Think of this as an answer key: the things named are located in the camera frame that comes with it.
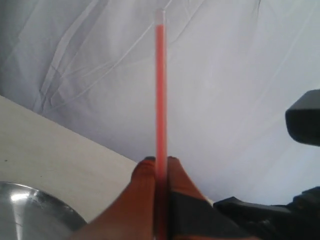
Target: white tabletop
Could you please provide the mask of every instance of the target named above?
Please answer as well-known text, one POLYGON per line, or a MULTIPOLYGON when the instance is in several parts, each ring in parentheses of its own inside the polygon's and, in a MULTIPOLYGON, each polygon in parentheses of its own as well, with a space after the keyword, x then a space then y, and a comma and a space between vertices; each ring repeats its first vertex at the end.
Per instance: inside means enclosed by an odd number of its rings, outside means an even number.
POLYGON ((90 221, 124 189, 135 165, 0 96, 0 181, 43 190, 90 221))

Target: orange and black object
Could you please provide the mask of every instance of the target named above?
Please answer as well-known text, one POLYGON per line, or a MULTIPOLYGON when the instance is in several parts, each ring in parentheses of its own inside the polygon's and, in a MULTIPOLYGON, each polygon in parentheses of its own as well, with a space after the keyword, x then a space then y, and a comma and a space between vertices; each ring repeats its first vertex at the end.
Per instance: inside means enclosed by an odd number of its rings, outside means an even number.
MULTIPOLYGON (((167 177, 168 240, 260 239, 213 208, 177 158, 167 159, 167 177)), ((153 240, 155 179, 155 158, 147 157, 136 166, 119 197, 69 240, 153 240)))

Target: white fabric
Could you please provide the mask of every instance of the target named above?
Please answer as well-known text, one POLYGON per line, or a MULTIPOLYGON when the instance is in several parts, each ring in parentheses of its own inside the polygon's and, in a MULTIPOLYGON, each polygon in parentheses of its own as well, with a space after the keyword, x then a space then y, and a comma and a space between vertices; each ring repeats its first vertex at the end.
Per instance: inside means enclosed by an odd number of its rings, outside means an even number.
POLYGON ((284 118, 320 85, 318 2, 1 0, 0 94, 134 161, 154 155, 163 7, 169 154, 215 201, 286 204, 320 182, 320 148, 284 118))

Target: black plastic part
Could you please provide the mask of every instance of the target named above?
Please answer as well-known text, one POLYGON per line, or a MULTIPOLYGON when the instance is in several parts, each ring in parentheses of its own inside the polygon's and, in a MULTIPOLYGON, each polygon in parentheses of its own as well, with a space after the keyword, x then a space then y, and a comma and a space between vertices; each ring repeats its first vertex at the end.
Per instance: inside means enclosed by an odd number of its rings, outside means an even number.
POLYGON ((302 144, 320 146, 320 89, 307 91, 285 112, 289 135, 302 144))
POLYGON ((319 240, 320 187, 304 191, 288 205, 260 205, 231 197, 213 207, 262 240, 319 240))

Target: metal bowl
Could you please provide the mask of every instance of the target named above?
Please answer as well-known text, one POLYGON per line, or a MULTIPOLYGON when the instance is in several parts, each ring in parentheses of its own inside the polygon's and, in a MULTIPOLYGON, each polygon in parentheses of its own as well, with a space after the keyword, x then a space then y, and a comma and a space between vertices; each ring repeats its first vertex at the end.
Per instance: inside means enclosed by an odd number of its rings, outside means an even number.
POLYGON ((0 182, 0 240, 64 240, 85 224, 76 211, 54 196, 0 182))

